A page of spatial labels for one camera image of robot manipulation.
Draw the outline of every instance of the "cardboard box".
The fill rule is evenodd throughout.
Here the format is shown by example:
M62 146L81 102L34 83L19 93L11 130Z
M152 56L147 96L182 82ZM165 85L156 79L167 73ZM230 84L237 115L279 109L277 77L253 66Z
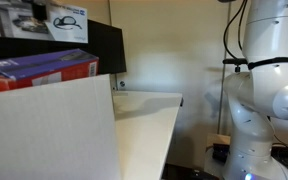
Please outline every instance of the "cardboard box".
M120 180L109 75L0 92L0 180Z
M0 60L0 91L96 76L98 57L80 49Z

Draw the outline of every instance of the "red box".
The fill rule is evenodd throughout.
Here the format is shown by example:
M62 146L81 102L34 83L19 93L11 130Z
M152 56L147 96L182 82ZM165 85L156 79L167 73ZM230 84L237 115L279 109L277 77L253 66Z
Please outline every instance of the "red box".
M83 53L83 57L87 57L87 59L81 61L76 61L79 59L74 59L74 64L71 64L71 59L60 59L61 57L67 57L63 55L70 55L72 53ZM47 62L47 59L50 59L50 57L52 59L51 63L47 63L47 65L40 63L42 59L44 62ZM8 66L8 68L11 67L13 70L9 71L10 73L7 73L7 71L3 71L3 68L5 70L5 67L0 68L0 91L96 76L99 63L98 57L85 53L79 49L0 60L0 62L6 63L8 61L13 63Z

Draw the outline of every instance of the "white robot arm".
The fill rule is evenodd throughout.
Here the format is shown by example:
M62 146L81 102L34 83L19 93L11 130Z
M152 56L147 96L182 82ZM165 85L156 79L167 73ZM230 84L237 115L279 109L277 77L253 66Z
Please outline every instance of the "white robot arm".
M288 180L270 155L274 129L267 116L288 120L288 0L251 0L243 54L250 72L224 80L233 119L226 180Z

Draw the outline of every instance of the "white table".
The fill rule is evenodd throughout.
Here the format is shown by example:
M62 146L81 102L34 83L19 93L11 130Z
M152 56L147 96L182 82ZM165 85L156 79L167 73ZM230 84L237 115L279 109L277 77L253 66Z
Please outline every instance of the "white table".
M175 93L113 93L123 180L161 178L181 101Z

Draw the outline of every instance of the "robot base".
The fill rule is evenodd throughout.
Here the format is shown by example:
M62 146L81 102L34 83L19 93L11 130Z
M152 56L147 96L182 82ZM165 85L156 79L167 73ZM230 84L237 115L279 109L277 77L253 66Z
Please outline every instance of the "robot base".
M236 148L231 148L222 174L225 180L288 180L288 169L271 156L250 156Z

